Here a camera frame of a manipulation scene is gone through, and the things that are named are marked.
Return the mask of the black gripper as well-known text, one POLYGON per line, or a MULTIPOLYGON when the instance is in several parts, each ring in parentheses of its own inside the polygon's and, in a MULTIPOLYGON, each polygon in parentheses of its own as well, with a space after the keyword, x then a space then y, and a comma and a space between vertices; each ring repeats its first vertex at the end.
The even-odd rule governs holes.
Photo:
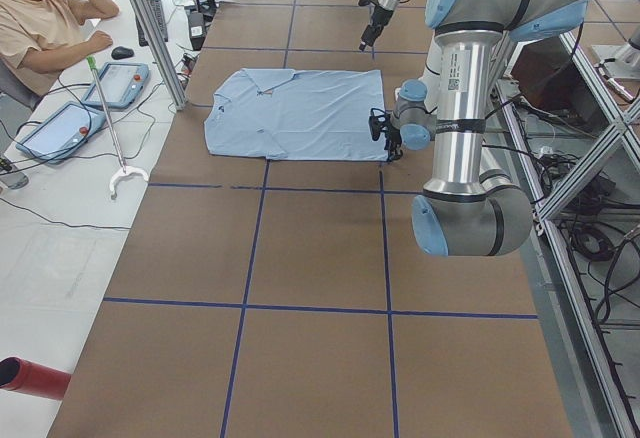
POLYGON ((363 31, 360 39, 359 50, 365 51, 374 46, 375 41, 389 24, 396 8, 396 0, 359 0, 361 7, 372 5, 373 12, 369 24, 363 31))
POLYGON ((402 158, 402 138, 400 131, 392 124, 391 113, 379 108, 371 108, 368 125, 373 141, 378 141, 381 136, 385 138, 384 149, 387 151, 388 163, 402 158))

